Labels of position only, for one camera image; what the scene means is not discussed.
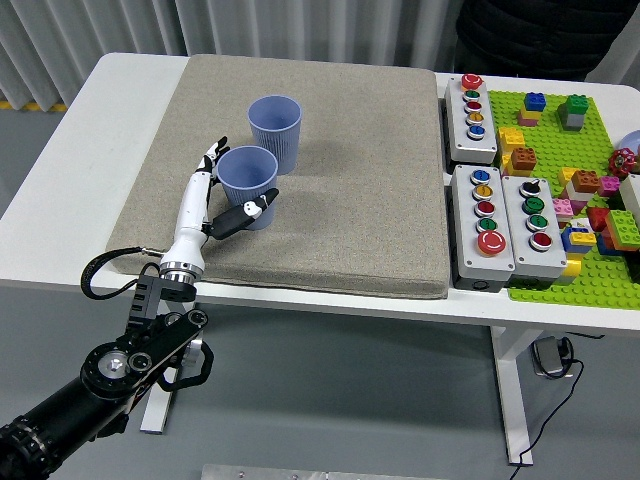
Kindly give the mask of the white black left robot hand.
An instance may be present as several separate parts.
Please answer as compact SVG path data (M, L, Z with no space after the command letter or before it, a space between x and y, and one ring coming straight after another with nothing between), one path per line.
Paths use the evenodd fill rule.
M224 240L241 230L269 226L275 214L274 201L278 162L274 154L259 146L234 149L222 137L204 154L185 189L174 232L174 242L160 261L160 275L170 280L194 283L203 275L201 249L207 239ZM212 188L220 184L231 208L208 218Z

